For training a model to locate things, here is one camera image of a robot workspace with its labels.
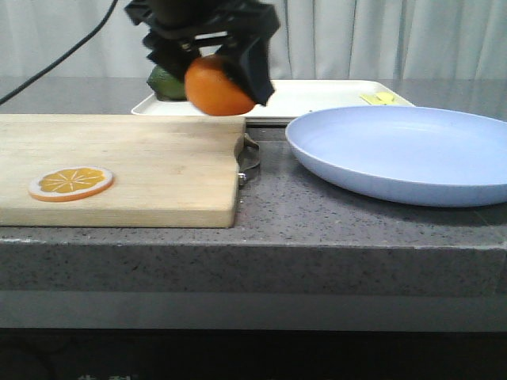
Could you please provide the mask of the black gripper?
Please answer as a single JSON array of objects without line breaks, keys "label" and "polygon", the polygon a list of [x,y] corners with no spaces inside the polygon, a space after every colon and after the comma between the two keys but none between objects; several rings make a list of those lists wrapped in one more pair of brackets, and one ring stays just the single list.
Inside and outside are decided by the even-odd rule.
[{"label": "black gripper", "polygon": [[226,76],[257,105],[266,106],[274,94],[263,41],[280,27],[273,5],[259,1],[131,1],[124,10],[134,25],[145,24],[150,29],[143,38],[143,45],[151,51],[147,58],[180,82],[200,51],[185,50],[176,40],[213,33],[253,37],[223,46]]}]

